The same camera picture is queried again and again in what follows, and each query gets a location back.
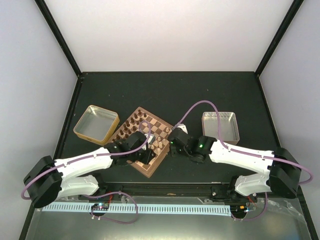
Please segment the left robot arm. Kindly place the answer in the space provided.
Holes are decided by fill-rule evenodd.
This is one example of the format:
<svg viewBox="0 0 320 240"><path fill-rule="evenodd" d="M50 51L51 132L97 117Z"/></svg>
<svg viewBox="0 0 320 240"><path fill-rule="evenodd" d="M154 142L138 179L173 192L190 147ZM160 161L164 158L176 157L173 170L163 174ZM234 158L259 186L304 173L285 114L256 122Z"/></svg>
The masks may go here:
<svg viewBox="0 0 320 240"><path fill-rule="evenodd" d="M149 145L154 138L151 133L137 131L126 139L79 156L56 160L49 155L44 156L25 176L21 198L31 200L36 209L75 195L88 195L101 200L107 195L108 188L98 182L92 172L152 160L155 154Z"/></svg>

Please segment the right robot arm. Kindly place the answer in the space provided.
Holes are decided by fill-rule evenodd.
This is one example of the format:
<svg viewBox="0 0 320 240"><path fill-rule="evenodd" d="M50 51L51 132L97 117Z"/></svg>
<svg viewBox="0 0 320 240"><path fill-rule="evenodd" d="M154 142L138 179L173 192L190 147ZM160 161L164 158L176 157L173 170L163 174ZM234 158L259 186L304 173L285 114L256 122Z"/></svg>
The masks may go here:
<svg viewBox="0 0 320 240"><path fill-rule="evenodd" d="M257 193L274 193L287 199L297 196L302 169L285 148L254 150L226 144L210 136L196 139L180 127L175 128L167 139L174 156L184 155L196 163L210 160L252 171L251 175L235 176L231 181L227 195L234 202Z"/></svg>

